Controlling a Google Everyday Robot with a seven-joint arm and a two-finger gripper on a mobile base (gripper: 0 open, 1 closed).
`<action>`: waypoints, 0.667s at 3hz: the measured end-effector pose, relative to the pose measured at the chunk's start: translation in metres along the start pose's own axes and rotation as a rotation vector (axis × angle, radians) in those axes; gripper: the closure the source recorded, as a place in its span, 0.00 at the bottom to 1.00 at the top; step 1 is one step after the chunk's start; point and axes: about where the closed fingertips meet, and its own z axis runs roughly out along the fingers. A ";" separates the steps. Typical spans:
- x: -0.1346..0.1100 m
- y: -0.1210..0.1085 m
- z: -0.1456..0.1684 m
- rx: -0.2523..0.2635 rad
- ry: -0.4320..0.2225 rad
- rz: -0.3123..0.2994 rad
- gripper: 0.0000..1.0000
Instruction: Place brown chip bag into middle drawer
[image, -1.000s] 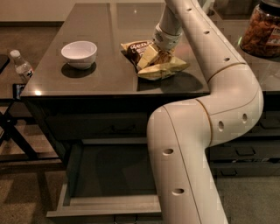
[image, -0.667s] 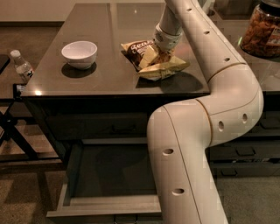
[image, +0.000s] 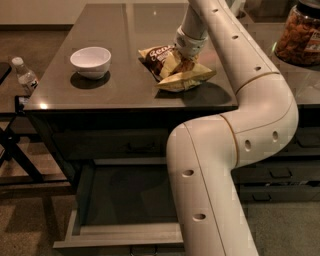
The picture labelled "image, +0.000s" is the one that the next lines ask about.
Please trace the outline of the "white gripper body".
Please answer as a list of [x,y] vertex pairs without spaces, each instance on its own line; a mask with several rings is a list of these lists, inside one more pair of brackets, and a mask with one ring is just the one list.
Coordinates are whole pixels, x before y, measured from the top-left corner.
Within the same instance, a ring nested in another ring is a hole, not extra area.
[[177,51],[187,59],[196,57],[204,47],[207,38],[193,39],[179,27],[174,38],[174,45]]

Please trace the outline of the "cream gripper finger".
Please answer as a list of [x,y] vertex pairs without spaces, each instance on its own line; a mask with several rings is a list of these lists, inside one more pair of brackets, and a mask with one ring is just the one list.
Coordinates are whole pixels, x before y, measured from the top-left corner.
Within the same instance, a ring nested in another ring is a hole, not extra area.
[[169,52],[163,63],[163,67],[160,72],[160,77],[162,79],[165,79],[171,76],[176,70],[176,68],[180,65],[180,63],[181,63],[181,54],[179,53],[179,51],[173,50]]

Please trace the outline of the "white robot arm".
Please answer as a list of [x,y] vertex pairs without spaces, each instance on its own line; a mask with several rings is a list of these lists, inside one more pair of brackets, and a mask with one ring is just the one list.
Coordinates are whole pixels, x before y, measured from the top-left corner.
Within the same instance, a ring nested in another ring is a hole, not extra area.
[[176,36],[192,54],[208,35],[238,107],[186,121],[167,142],[167,168],[185,256],[259,256],[231,172],[283,149],[298,124],[295,98],[280,71],[225,0],[188,0]]

